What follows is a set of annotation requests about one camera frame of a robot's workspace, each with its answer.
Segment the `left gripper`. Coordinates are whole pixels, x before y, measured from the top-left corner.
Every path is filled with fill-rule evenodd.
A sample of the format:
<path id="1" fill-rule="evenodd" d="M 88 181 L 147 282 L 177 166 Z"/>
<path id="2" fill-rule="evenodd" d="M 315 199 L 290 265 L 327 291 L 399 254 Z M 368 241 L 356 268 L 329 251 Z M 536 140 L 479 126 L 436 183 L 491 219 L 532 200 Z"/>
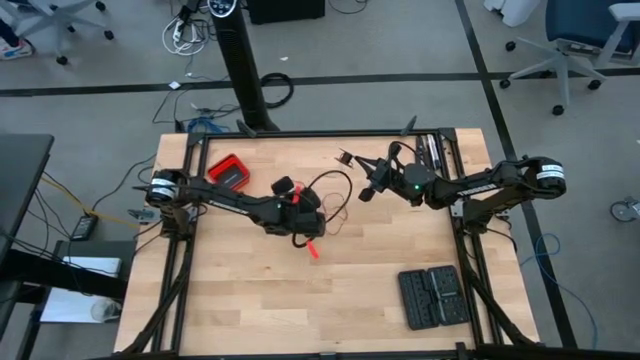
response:
<path id="1" fill-rule="evenodd" d="M 322 237 L 325 234 L 325 214 L 319 210 L 321 202 L 314 190 L 305 187 L 298 204 L 291 199 L 293 191 L 278 197 L 276 210 L 279 220 L 265 226 L 269 235 L 287 236 L 301 234 L 307 238 Z"/>

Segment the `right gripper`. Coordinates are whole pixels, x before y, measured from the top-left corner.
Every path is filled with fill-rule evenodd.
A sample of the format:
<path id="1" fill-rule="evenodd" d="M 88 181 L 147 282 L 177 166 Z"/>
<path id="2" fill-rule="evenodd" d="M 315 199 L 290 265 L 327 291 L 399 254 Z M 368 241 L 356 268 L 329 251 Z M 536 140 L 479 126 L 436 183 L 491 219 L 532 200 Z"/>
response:
<path id="1" fill-rule="evenodd" d="M 362 170 L 367 176 L 370 176 L 370 185 L 375 191 L 379 193 L 385 190 L 398 192 L 404 188 L 401 173 L 392 167 L 392 163 L 389 160 L 366 158 L 358 155 L 354 156 L 354 160 L 362 165 Z"/>

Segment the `silver metal tool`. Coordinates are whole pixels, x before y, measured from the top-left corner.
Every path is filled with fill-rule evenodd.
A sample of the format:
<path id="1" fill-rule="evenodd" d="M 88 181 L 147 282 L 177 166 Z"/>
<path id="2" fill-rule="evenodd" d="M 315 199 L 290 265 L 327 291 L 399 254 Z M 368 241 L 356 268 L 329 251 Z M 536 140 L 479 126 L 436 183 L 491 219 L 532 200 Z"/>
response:
<path id="1" fill-rule="evenodd" d="M 427 136 L 427 141 L 429 145 L 430 157 L 431 157 L 433 168 L 435 170 L 439 170 L 441 168 L 441 160 L 440 160 L 440 156 L 439 156 L 439 152 L 437 149 L 437 144 L 434 136 L 429 134 Z"/>

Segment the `red collapsible bin black rim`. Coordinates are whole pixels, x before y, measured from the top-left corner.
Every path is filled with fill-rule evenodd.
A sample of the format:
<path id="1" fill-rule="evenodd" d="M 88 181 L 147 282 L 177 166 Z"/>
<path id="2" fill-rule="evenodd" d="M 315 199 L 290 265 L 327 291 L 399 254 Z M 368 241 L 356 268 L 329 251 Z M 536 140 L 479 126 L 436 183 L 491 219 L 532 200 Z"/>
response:
<path id="1" fill-rule="evenodd" d="M 235 191 L 244 187 L 250 179 L 248 168 L 235 154 L 229 154 L 218 161 L 208 169 L 207 175 L 213 184 Z"/>

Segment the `black open bit case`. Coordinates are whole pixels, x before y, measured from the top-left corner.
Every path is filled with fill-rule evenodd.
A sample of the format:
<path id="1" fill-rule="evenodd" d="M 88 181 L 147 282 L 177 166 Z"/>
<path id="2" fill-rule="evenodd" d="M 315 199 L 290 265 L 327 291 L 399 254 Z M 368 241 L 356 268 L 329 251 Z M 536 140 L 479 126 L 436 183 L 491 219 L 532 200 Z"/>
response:
<path id="1" fill-rule="evenodd" d="M 403 271 L 397 279 L 407 325 L 411 330 L 469 321 L 466 300 L 453 265 Z"/>

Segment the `grey metal clamp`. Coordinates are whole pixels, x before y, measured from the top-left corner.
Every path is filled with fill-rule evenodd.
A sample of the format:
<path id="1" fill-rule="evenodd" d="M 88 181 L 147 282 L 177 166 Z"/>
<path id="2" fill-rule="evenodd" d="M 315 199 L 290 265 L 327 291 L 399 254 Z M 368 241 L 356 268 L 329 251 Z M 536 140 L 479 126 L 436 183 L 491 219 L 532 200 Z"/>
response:
<path id="1" fill-rule="evenodd" d="M 141 225 L 149 224 L 156 219 L 156 213 L 149 209 L 128 209 L 127 213 Z"/>

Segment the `black cabinet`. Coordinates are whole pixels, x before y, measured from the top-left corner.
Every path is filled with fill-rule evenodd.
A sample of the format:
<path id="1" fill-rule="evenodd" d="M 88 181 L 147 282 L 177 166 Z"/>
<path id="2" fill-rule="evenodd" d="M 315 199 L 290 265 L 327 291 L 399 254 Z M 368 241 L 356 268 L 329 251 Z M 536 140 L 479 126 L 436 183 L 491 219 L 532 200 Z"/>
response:
<path id="1" fill-rule="evenodd" d="M 246 0 L 253 24 L 318 19 L 325 16 L 326 0 Z"/>

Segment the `black power adapter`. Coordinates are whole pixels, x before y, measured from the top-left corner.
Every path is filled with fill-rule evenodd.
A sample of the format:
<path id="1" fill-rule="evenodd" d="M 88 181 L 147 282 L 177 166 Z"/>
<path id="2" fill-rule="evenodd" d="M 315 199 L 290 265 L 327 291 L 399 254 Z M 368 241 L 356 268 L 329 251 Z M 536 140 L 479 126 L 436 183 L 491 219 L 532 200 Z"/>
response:
<path id="1" fill-rule="evenodd" d="M 69 236 L 69 240 L 75 241 L 88 241 L 98 224 L 98 217 L 96 215 L 83 215 L 79 218 L 74 230 Z"/>

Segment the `white paper sheet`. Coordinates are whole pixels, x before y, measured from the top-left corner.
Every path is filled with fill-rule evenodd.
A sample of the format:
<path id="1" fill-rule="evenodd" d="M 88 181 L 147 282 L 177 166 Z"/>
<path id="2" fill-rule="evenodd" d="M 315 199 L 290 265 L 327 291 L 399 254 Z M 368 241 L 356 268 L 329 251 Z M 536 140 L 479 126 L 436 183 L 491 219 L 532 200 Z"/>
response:
<path id="1" fill-rule="evenodd" d="M 118 258 L 64 256 L 63 260 L 74 268 L 84 267 L 110 277 L 117 277 L 122 268 Z M 102 324 L 118 320 L 121 312 L 121 303 L 110 298 L 52 288 L 40 321 Z"/>

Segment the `blue office chair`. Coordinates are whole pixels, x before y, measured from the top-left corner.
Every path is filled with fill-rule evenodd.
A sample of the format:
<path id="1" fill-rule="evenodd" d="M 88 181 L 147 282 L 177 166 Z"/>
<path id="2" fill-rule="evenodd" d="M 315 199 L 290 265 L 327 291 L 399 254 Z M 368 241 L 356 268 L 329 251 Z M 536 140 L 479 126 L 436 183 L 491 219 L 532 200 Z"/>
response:
<path id="1" fill-rule="evenodd" d="M 570 105 L 570 73 L 589 78 L 587 88 L 595 91 L 606 81 L 600 72 L 606 64 L 640 66 L 640 0 L 547 0 L 545 34 L 553 48 L 521 37 L 505 44 L 512 52 L 524 43 L 547 58 L 511 73 L 499 87 L 507 89 L 513 81 L 536 73 L 555 75 L 559 102 L 551 113 L 561 116 Z"/>

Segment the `caster wheel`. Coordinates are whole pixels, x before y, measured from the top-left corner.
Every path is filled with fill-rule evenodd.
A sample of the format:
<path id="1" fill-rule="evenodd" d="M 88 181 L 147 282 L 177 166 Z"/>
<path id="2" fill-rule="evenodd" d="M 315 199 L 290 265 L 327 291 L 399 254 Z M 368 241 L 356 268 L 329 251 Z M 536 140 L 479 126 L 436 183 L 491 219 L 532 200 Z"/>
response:
<path id="1" fill-rule="evenodd" d="M 627 197 L 621 201 L 616 201 L 610 206 L 611 216 L 623 223 L 640 220 L 640 200 Z"/>

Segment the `black desk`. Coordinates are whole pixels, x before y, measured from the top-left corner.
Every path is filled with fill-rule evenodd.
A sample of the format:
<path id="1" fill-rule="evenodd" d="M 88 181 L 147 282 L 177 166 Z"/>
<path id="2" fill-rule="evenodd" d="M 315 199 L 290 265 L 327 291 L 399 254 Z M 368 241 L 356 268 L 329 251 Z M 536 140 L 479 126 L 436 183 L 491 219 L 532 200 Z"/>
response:
<path id="1" fill-rule="evenodd" d="M 15 304 L 41 285 L 122 300 L 128 281 L 56 259 L 46 250 L 21 251 L 17 232 L 49 159 L 49 134 L 0 134 L 0 340 Z"/>

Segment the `grey office chair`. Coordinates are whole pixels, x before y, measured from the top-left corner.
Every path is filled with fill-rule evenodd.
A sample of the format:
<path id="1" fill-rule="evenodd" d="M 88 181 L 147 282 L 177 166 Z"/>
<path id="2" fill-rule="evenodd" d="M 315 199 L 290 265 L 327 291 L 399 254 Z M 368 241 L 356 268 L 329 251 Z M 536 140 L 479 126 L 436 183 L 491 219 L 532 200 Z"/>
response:
<path id="1" fill-rule="evenodd" d="M 78 0 L 67 5 L 56 5 L 53 0 L 0 0 L 0 9 L 11 17 L 9 26 L 18 36 L 28 37 L 47 28 L 54 29 L 56 62 L 62 66 L 68 64 L 62 52 L 63 35 L 74 33 L 76 25 L 99 28 L 108 41 L 115 38 L 106 25 L 77 15 L 88 7 L 101 13 L 107 10 L 102 0 Z"/>

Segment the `person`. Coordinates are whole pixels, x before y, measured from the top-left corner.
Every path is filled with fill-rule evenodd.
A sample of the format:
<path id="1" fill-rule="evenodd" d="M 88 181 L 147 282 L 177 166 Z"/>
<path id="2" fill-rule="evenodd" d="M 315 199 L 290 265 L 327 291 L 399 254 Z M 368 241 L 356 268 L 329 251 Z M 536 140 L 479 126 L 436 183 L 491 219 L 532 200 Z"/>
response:
<path id="1" fill-rule="evenodd" d="M 26 38 L 17 36 L 14 30 L 0 18 L 0 60 L 15 60 L 34 53 L 34 46 Z"/>

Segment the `black aluminium table frame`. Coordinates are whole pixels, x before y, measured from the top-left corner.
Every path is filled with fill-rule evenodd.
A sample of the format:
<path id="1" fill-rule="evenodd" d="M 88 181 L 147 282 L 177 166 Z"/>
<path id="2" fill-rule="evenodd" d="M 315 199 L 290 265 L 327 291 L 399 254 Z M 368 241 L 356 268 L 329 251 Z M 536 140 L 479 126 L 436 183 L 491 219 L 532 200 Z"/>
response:
<path id="1" fill-rule="evenodd" d="M 238 135 L 214 138 L 207 149 L 184 134 L 161 137 L 158 169 L 206 169 L 229 154 L 249 168 L 246 192 L 270 193 L 289 176 L 311 185 L 328 210 L 349 198 L 348 216 L 334 220 L 318 239 L 318 259 L 289 238 L 267 235 L 249 219 L 210 209 L 198 221 L 185 302 L 171 307 L 164 347 L 183 356 L 271 355 L 341 360 L 401 352 L 421 356 L 473 347 L 470 324 L 409 329 L 397 276 L 401 271 L 456 264 L 469 255 L 454 243 L 447 211 L 413 208 L 385 192 L 358 199 L 366 179 L 341 165 L 342 149 L 381 157 L 398 138 L 341 132 Z"/>

